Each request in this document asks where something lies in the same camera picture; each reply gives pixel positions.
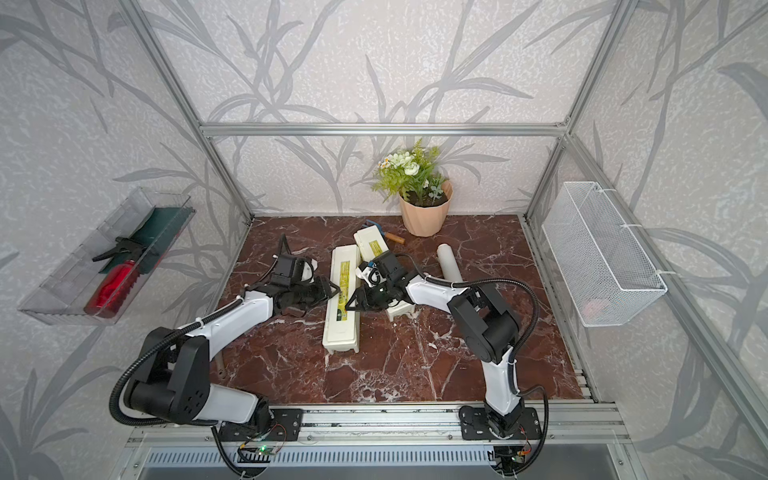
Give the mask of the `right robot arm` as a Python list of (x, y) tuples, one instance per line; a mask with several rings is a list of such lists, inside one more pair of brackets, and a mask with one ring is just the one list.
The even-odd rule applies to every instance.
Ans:
[(345, 303), (349, 311), (384, 311), (400, 302), (451, 315), (470, 352), (482, 362), (488, 428), (500, 439), (513, 435), (524, 407), (515, 384), (513, 354), (521, 342), (520, 318), (497, 286), (504, 279), (452, 282), (384, 252), (355, 270), (362, 284)]

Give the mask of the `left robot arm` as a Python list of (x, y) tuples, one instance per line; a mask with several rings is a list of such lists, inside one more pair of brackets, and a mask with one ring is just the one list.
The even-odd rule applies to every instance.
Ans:
[(264, 430), (269, 406), (257, 395), (210, 380), (210, 364), (230, 343), (288, 310), (306, 313), (339, 286), (316, 274), (306, 257), (279, 254), (264, 275), (224, 307), (177, 329), (158, 327), (109, 398), (112, 418), (127, 426), (248, 425)]

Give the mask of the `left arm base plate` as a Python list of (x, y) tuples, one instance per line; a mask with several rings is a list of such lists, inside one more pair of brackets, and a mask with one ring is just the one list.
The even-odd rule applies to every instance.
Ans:
[(223, 423), (217, 433), (222, 442), (294, 442), (299, 437), (303, 413), (298, 408), (270, 408), (269, 412), (262, 409), (245, 424)]

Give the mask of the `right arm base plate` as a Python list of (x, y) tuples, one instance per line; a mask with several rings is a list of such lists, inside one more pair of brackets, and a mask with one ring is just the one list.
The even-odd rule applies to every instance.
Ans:
[(500, 415), (488, 406), (462, 406), (458, 411), (463, 440), (539, 440), (542, 423), (535, 408), (519, 404)]

